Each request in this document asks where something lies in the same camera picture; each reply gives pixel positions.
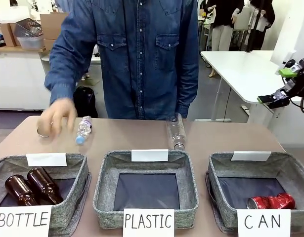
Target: blue bottle cap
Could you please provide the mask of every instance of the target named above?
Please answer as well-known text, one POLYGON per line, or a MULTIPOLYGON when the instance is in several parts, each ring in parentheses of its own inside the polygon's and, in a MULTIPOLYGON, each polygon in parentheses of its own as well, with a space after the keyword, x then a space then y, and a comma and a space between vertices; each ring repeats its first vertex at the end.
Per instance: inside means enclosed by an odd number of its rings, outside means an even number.
POLYGON ((84 142, 85 142, 85 138, 84 137, 82 137, 82 136, 76 137, 76 143, 78 145, 82 145, 84 142))

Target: plastic bottle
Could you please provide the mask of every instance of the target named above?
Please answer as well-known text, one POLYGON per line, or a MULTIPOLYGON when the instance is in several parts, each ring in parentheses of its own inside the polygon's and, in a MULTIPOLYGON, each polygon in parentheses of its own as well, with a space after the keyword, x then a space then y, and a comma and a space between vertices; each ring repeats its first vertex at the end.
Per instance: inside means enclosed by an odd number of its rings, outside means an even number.
POLYGON ((42 167, 31 169, 27 178, 32 188, 40 194, 42 199, 53 205, 60 204, 63 201, 58 185, 42 167))
POLYGON ((173 150, 185 150, 186 133, 182 122, 181 114, 169 117, 166 120, 167 131, 169 136, 169 145, 173 150))
POLYGON ((10 176, 5 184, 8 193, 17 201, 19 206, 37 206, 35 194, 30 189, 27 181, 22 175, 10 176))
POLYGON ((82 121, 79 123, 76 143, 78 145, 84 144, 85 140, 88 138, 91 133, 92 120, 90 116, 83 117, 82 121))

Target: white label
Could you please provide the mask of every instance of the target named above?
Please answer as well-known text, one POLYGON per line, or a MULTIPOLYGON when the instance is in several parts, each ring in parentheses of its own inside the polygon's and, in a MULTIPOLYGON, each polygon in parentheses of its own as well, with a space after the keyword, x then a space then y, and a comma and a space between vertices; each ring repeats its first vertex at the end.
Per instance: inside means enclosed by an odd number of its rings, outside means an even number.
POLYGON ((246 161, 267 161, 271 152, 234 152, 231 161, 246 160, 246 161))
POLYGON ((173 209, 124 209, 124 237, 174 237, 173 209))
POLYGON ((92 127, 92 123, 91 123, 89 120, 87 120, 87 119, 82 120, 82 121, 79 123, 79 125, 81 125, 81 124, 83 124, 83 123, 87 124, 89 127, 92 127))
POLYGON ((168 149, 132 150, 133 162, 168 161, 168 149))
POLYGON ((66 153, 26 154, 28 166, 67 166, 66 153))
POLYGON ((238 209, 239 237, 290 237, 288 209, 238 209))
POLYGON ((51 205, 0 207, 0 237, 48 237, 51 205))

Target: hand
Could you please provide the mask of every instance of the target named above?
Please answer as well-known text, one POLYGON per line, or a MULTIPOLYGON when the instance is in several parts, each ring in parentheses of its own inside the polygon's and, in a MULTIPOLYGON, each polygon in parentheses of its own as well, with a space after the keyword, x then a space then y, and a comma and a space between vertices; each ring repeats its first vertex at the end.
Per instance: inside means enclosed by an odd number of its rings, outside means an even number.
POLYGON ((237 19, 237 15, 232 15, 231 20, 232 20, 232 24, 234 24, 236 22, 237 19))
POLYGON ((208 7, 208 11, 209 11, 209 12, 212 12, 213 9, 215 9, 216 7, 217 7, 217 5, 210 6, 210 7, 208 7))
POLYGON ((38 120, 39 133, 43 136, 58 135, 61 132, 63 117, 68 117, 67 127, 73 131, 76 116, 75 105, 71 99, 57 99, 41 114, 38 120))

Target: brown glass bottle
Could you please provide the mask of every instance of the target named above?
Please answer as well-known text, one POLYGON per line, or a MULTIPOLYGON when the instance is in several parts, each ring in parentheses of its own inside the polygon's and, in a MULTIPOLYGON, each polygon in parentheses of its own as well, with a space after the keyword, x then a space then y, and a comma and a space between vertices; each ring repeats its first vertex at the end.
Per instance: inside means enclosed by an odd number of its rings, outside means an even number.
POLYGON ((42 199, 54 205, 63 201, 57 184, 42 167, 31 169, 27 178, 32 188, 39 192, 42 199))
POLYGON ((8 193, 17 200, 19 206, 36 206, 35 194, 28 186, 27 181, 22 175, 16 174, 10 176, 5 184, 8 193))

